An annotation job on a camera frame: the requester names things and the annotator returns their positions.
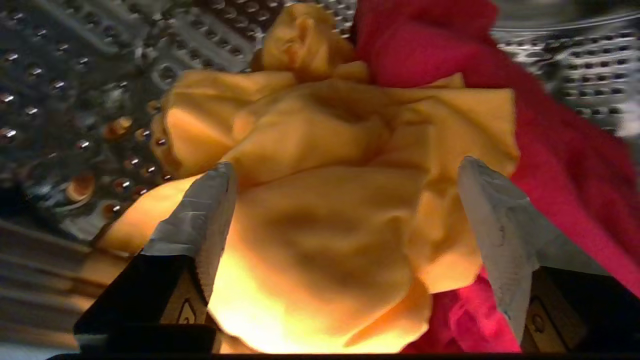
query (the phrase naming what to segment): laundry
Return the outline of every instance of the laundry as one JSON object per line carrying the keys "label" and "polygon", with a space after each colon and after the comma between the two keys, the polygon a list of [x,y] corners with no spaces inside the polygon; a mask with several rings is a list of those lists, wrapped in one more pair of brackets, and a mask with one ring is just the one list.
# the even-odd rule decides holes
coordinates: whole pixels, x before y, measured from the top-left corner
{"label": "laundry", "polygon": [[[490,37],[496,16],[486,0],[359,1],[358,56],[381,86],[412,88],[461,72],[467,86],[514,89],[522,158],[512,182],[640,296],[640,200],[629,150],[556,103],[497,49]],[[433,331],[407,352],[518,350],[489,286],[481,276],[469,288],[436,295],[434,313],[448,316],[434,316]]]}
{"label": "laundry", "polygon": [[513,92],[459,74],[371,85],[332,17],[307,4],[287,7],[264,44],[262,71],[178,81],[151,143],[179,180],[142,196],[99,246],[138,251],[199,174],[230,161],[239,192],[209,303],[226,349],[398,352],[428,330],[432,295],[481,269],[458,165],[515,171]]}

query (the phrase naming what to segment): perforated stainless steel drum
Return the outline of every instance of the perforated stainless steel drum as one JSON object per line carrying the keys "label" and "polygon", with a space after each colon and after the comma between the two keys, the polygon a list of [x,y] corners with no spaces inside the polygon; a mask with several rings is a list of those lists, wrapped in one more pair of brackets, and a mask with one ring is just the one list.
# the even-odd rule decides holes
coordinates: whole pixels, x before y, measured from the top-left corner
{"label": "perforated stainless steel drum", "polygon": [[[18,182],[45,218],[90,244],[171,179],[149,149],[165,140],[148,127],[177,76],[245,71],[290,2],[1,1],[0,183]],[[316,2],[346,36],[356,1]],[[560,101],[640,144],[637,1],[497,2],[503,50]]]}

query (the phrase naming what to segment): orange fabric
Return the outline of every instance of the orange fabric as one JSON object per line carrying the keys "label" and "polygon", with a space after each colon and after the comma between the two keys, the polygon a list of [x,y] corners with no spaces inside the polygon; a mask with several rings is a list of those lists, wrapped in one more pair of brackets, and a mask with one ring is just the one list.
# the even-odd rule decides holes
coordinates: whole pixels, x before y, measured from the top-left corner
{"label": "orange fabric", "polygon": [[508,176],[518,161],[511,90],[466,89],[461,76],[367,85],[332,29],[320,8],[292,5],[267,36],[265,71],[184,74],[154,124],[170,144],[156,154],[184,179],[144,195],[100,242],[140,249],[198,174],[233,163],[209,310],[261,352],[397,352],[418,338],[430,294],[481,266],[458,165],[474,156]]}

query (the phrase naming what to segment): metal surface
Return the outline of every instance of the metal surface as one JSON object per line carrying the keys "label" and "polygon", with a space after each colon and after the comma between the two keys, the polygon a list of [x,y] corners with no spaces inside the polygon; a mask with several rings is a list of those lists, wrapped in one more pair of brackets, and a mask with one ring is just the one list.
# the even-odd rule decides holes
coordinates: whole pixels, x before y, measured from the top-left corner
{"label": "metal surface", "polygon": [[[85,244],[140,195],[169,181],[150,119],[182,71],[246,71],[291,0],[0,2],[0,186],[19,183]],[[324,6],[349,33],[355,0]],[[637,1],[496,0],[499,46],[548,91],[636,146]]]}

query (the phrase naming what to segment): red towel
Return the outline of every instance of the red towel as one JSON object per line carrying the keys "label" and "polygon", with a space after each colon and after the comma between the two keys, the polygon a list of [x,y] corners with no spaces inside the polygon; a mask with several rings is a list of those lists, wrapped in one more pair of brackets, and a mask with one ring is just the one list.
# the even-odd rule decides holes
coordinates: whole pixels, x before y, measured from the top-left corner
{"label": "red towel", "polygon": [[[516,92],[522,159],[512,180],[565,235],[640,296],[640,197],[626,146],[556,103],[489,36],[486,0],[360,0],[359,57],[381,86],[462,72],[468,87]],[[517,351],[484,275],[438,294],[431,330],[407,352]]]}

